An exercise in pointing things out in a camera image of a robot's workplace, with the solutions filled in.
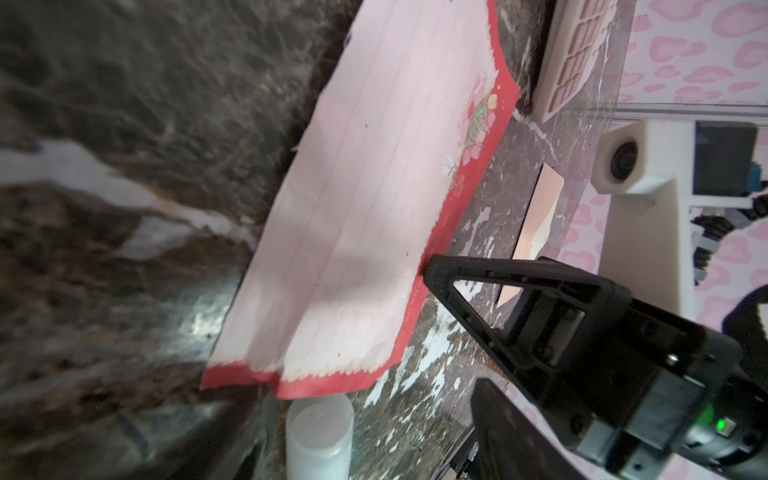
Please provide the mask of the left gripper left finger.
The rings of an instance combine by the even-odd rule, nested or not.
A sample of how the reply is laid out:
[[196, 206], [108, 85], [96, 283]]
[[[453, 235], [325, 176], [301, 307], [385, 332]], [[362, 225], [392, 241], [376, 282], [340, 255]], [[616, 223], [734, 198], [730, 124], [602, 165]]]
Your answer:
[[482, 479], [583, 477], [490, 379], [475, 382], [470, 405]]

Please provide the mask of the peach envelope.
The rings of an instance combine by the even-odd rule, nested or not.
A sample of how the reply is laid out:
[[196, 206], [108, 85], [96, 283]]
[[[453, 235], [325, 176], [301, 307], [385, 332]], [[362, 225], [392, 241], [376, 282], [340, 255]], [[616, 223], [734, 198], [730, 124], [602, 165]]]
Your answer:
[[563, 178], [543, 164], [536, 181], [513, 254], [513, 260], [535, 260], [546, 244], [564, 184]]

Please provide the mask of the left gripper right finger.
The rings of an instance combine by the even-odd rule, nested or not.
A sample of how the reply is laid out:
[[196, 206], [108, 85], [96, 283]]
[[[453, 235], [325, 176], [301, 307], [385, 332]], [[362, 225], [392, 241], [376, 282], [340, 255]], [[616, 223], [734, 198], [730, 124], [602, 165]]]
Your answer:
[[[500, 327], [458, 291], [459, 281], [520, 288]], [[621, 364], [620, 325], [632, 295], [625, 287], [554, 260], [433, 256], [424, 270], [431, 293], [536, 406], [628, 414], [633, 388]]]

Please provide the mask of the pink red-bordered letter paper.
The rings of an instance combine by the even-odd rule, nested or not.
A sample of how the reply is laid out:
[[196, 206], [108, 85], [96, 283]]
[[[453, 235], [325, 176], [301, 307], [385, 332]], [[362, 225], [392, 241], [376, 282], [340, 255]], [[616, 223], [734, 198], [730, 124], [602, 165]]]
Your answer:
[[397, 364], [518, 98], [493, 2], [362, 3], [202, 388], [351, 393]]

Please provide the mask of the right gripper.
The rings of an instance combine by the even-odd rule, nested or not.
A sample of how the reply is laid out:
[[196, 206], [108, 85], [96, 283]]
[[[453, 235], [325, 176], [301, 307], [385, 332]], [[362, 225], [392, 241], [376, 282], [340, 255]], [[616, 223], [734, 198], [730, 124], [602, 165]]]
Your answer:
[[694, 285], [707, 278], [712, 257], [719, 251], [723, 240], [737, 230], [744, 230], [767, 218], [767, 194], [749, 200], [748, 208], [716, 208], [713, 213], [702, 213], [691, 220]]

